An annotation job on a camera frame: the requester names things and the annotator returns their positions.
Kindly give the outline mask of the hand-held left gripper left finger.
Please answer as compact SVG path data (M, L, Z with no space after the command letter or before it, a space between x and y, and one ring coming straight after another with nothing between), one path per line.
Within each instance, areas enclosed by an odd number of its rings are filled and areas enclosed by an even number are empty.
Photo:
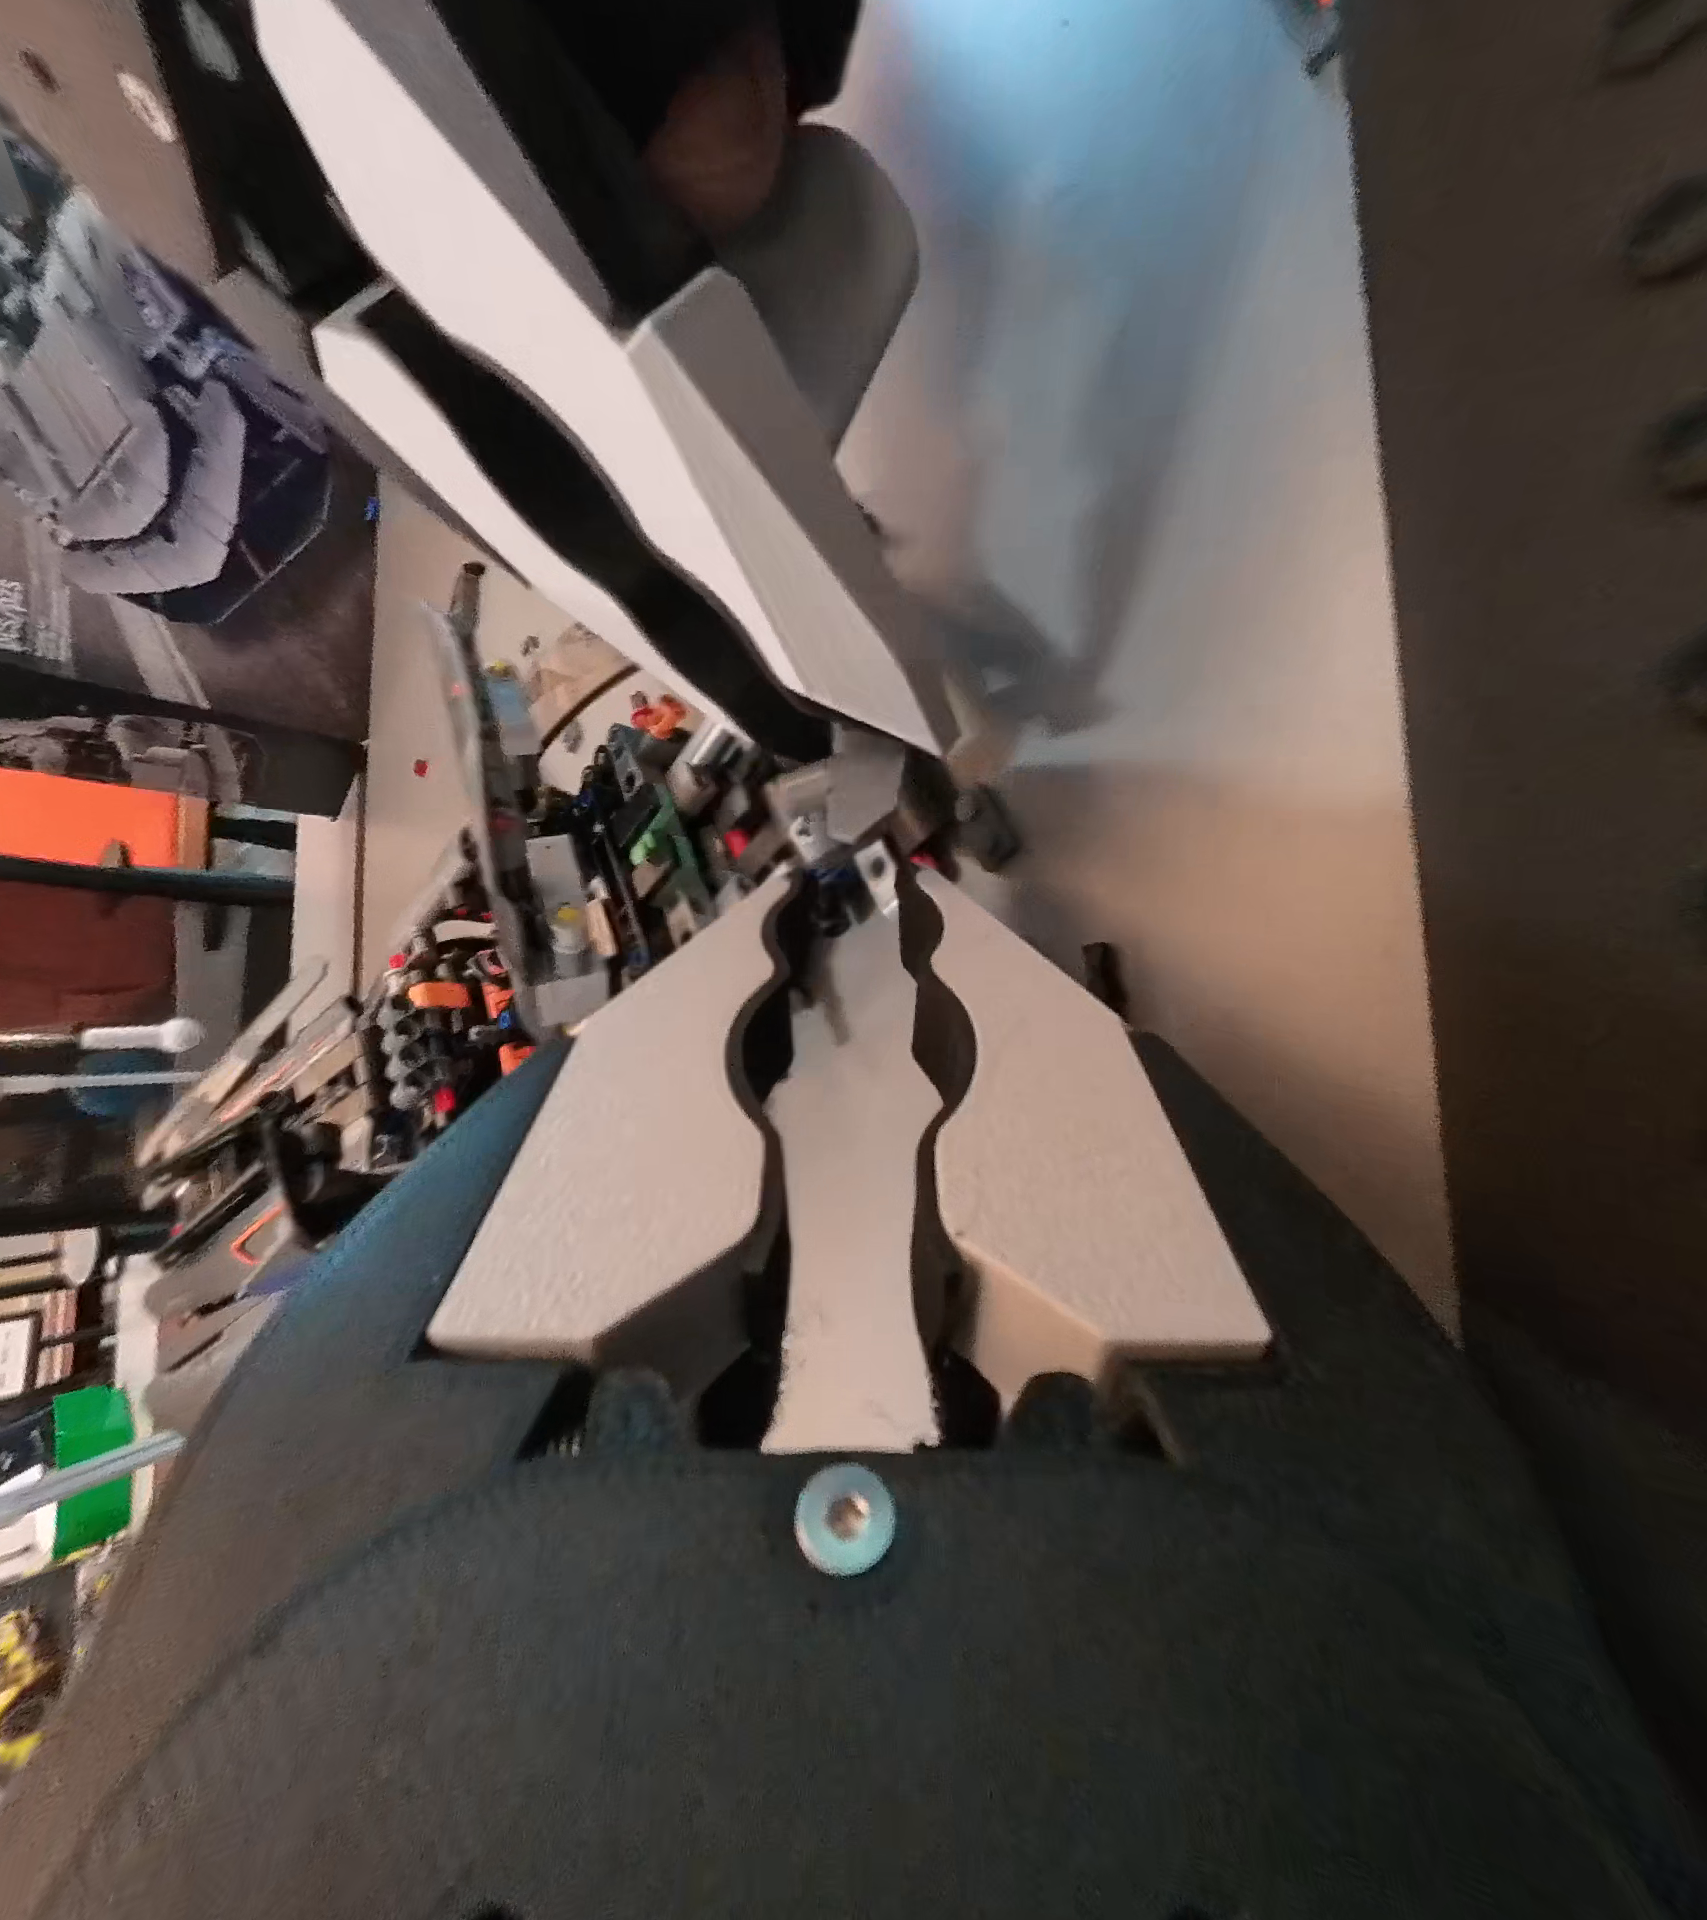
M750 1020L787 963L775 870L574 1036L428 1327L458 1359L738 1359L781 1204Z

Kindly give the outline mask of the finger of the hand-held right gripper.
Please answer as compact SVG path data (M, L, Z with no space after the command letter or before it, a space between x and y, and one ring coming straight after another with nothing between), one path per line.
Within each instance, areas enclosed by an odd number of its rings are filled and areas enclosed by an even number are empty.
M596 463L514 383L370 285L314 327L328 393L418 493L556 612L768 752L827 752L746 630L638 529Z
M634 325L444 26L264 4L270 79L374 281L566 428L783 688L919 752L957 724L913 609L744 286L712 264Z

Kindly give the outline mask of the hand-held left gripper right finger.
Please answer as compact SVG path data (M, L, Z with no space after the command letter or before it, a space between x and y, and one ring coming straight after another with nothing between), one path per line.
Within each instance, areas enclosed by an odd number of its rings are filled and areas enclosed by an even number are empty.
M937 1238L971 1364L1249 1364L1269 1323L1125 1020L957 885L903 887L913 1050L941 1097Z

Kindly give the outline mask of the grey lego car model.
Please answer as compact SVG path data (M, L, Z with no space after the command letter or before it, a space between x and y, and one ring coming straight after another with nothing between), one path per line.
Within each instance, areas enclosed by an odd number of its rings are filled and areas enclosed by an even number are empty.
M254 1333L290 1276L518 1068L686 948L760 880L803 868L809 928L839 934L901 861L987 873L1021 853L1003 796L925 760L861 838L829 832L829 766L787 766L672 697L578 749L568 786L512 754L482 664L484 567L440 624L476 817L456 831L362 990L294 973L142 1148L172 1215L146 1312L188 1355Z

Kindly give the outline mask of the grey curved lego panel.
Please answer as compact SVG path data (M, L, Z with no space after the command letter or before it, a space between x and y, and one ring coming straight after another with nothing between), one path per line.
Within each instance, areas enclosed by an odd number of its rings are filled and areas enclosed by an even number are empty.
M1051 646L1021 607L985 581L933 589L913 583L901 570L901 535L865 504L859 513L913 609L923 663L957 722L943 756L957 786L1001 780L1031 734L1071 739L1105 719L1097 684Z

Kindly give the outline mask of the lego set box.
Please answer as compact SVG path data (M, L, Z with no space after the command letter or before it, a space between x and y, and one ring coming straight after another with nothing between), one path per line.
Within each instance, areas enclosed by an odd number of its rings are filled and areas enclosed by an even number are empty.
M362 258L252 4L0 3L0 766L338 817L380 483L308 327Z

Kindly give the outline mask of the person's right hand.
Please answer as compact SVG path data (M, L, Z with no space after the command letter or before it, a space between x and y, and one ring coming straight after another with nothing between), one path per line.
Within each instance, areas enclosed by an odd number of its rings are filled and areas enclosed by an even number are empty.
M720 245L770 202L791 119L781 30L764 12L676 86L642 159L666 199Z

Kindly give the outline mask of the white swab stick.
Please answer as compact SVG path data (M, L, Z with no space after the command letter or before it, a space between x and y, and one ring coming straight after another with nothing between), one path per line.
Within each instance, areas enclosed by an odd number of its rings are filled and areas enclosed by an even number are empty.
M0 1030L0 1050L70 1053L158 1053L180 1056L204 1043L204 1029L192 1018L136 1024L94 1024L64 1029Z

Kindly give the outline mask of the orange box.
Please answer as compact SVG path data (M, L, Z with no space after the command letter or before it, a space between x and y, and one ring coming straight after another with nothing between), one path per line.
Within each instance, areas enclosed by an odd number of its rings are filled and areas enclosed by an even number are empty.
M210 842L210 807L200 798L0 766L2 856L206 870Z

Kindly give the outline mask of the dark dimpled panel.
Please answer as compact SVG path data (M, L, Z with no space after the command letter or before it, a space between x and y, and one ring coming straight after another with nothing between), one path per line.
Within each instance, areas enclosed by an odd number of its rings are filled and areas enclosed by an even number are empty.
M1339 40L1465 1340L1707 1833L1707 4Z

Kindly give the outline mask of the yellow black printed card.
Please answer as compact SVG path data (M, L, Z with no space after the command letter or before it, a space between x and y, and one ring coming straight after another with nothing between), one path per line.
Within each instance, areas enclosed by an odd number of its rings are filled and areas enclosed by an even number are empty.
M38 1607L0 1614L0 1773L18 1773L34 1757L64 1680L56 1622Z

